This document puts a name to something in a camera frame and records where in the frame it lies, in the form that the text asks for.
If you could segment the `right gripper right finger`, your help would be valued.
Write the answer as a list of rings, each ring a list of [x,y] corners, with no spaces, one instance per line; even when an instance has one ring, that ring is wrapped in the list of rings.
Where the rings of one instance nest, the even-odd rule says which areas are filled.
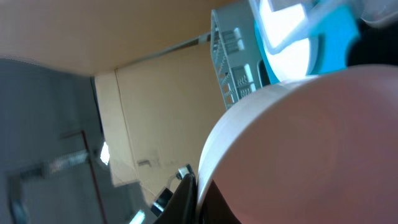
[[[241,224],[213,181],[206,193],[199,217],[201,224]]]

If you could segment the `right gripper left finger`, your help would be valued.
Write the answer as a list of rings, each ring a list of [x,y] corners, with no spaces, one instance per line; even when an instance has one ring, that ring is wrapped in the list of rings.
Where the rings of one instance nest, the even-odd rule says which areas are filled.
[[[195,218],[197,185],[195,176],[187,174],[172,193],[164,188],[152,204],[157,216],[154,224],[192,224]]]

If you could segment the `pink small bowl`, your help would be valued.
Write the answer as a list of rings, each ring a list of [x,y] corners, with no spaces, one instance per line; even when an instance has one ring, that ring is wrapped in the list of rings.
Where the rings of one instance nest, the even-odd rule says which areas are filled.
[[[397,222],[397,67],[267,86],[229,109],[198,168],[242,223]]]

